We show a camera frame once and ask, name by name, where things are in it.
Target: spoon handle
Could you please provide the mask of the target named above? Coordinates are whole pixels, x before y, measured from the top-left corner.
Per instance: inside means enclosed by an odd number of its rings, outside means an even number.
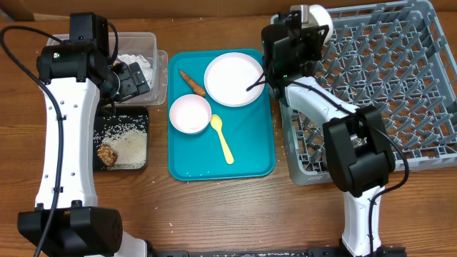
[[[229,145],[227,145],[226,139],[224,138],[222,131],[218,131],[217,134],[219,135],[219,139],[221,140],[222,151],[224,152],[226,162],[227,164],[232,164],[235,160],[233,159],[233,155],[231,154]]]

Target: brown food piece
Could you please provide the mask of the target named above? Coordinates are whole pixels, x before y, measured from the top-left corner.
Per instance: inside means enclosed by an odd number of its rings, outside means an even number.
[[[97,155],[106,166],[112,167],[117,161],[117,154],[107,145],[102,145],[97,150]]]
[[[196,95],[199,95],[201,97],[206,96],[205,89],[202,86],[198,85],[193,79],[191,79],[189,75],[185,74],[182,70],[179,70],[179,74],[181,75],[183,80],[191,87],[191,89],[194,91]]]

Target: brown crumpled object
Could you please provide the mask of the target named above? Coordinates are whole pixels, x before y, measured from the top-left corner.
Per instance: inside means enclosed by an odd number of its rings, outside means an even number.
[[[97,156],[105,163],[106,166],[112,167],[117,161],[117,154],[107,145],[102,145],[97,150]]]

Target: wooden table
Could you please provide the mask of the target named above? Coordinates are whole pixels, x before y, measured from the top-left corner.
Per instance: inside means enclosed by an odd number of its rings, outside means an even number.
[[[457,54],[457,16],[439,19]],[[113,21],[118,31],[152,31],[169,57],[181,51],[261,50],[269,16]],[[25,23],[51,34],[69,24]],[[9,32],[7,44],[32,71],[46,44],[42,36]],[[17,213],[34,209],[44,162],[44,98],[36,84],[0,51],[0,256],[32,256],[35,246],[16,228]],[[344,227],[343,197],[333,184],[297,186],[288,174],[281,117],[272,103],[277,163],[264,178],[185,183],[167,169],[166,104],[149,108],[149,166],[142,172],[94,175],[99,205],[121,212],[124,228],[158,250],[242,251],[336,246]],[[391,184],[403,174],[391,175]],[[380,234],[410,256],[457,255],[457,171],[413,173],[400,190],[383,196]]]

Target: small pink bowl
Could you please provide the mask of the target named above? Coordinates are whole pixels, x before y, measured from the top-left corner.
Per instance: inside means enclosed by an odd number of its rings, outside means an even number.
[[[171,105],[170,122],[182,133],[202,132],[211,120],[211,107],[208,101],[195,94],[181,96]]]

